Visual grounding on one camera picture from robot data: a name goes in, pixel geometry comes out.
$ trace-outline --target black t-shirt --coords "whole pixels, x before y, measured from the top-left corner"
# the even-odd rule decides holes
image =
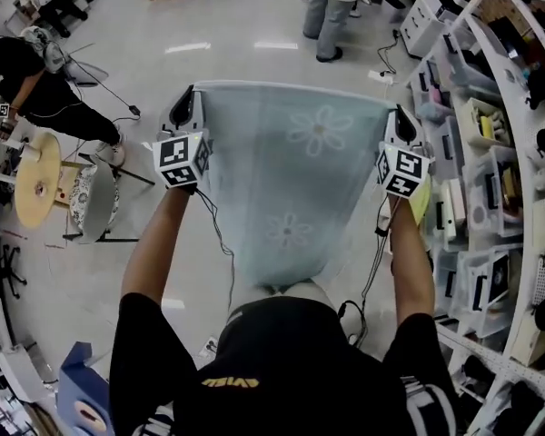
[[[117,436],[398,436],[413,434],[401,376],[436,384],[456,402],[428,315],[408,318],[379,362],[347,343],[331,308],[273,297],[234,315],[216,359],[197,371],[160,307],[131,293],[119,311],[110,407]]]
[[[15,37],[0,37],[0,95],[8,102],[15,99],[27,76],[38,74],[45,62],[27,42]]]

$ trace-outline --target floor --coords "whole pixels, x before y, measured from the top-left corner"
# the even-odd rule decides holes
[[[142,111],[139,122],[120,121],[128,144],[128,170],[154,176],[151,155],[141,142],[152,142],[161,111],[188,84],[206,79],[242,79],[328,87],[407,104],[401,85],[373,81],[368,72],[381,71],[376,49],[392,42],[380,7],[360,4],[362,18],[349,19],[340,62],[320,64],[315,44],[302,37],[306,2],[299,0],[95,0],[88,21],[72,27],[65,48],[110,76],[106,84]],[[292,49],[256,48],[261,42]],[[190,45],[201,47],[191,50]],[[403,47],[390,52],[403,81],[415,66]],[[113,119],[130,116],[121,102],[103,88],[84,89],[84,99]],[[76,147],[74,138],[60,135],[64,156]],[[83,151],[94,148],[87,144]],[[337,306],[347,298],[359,301],[375,253],[374,223],[382,198],[368,186],[344,235],[342,250],[319,278]],[[142,232],[164,187],[148,188],[122,178],[120,213],[115,237]],[[28,279],[22,299],[11,301],[20,341],[37,341],[55,370],[76,341],[90,342],[95,354],[111,350],[124,267],[130,243],[66,244],[61,235],[66,215],[54,209],[35,231],[21,227],[15,212],[1,222],[22,249],[19,271]],[[197,254],[202,254],[198,262]],[[395,328],[389,259],[384,256],[368,300],[370,334],[363,349],[382,356]],[[229,265],[217,242],[208,212],[193,198],[185,215],[167,287],[172,308],[166,311],[190,354],[197,355],[208,338],[218,336],[226,318]],[[355,331],[359,319],[348,312],[346,328]],[[99,364],[106,373],[107,360]]]

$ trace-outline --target light blue towel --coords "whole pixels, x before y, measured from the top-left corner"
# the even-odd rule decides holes
[[[204,82],[209,195],[236,272],[290,285],[319,273],[366,184],[395,104],[287,84]]]

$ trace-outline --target flower pattern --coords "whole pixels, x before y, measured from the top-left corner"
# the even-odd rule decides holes
[[[312,231],[312,226],[298,223],[294,213],[286,213],[283,218],[268,216],[267,221],[270,229],[266,233],[266,237],[276,241],[281,248],[304,247],[309,244],[305,234]]]
[[[287,133],[289,142],[307,142],[305,149],[309,156],[318,156],[324,145],[342,150],[345,142],[341,133],[353,125],[352,116],[336,116],[332,106],[324,105],[317,111],[314,118],[308,114],[291,115],[291,121],[297,125]]]
[[[96,166],[87,166],[83,168],[74,179],[73,189],[69,195],[69,207],[71,215],[79,230],[83,230],[84,213],[89,200],[89,191],[91,189],[91,180],[97,171]],[[115,200],[109,223],[112,223],[119,210],[119,188],[115,183]]]

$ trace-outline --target round wooden table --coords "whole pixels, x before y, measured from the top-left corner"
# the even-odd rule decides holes
[[[22,158],[16,175],[15,207],[20,223],[32,229],[45,220],[55,204],[62,163],[61,147],[52,134],[38,135],[30,146],[40,158]]]

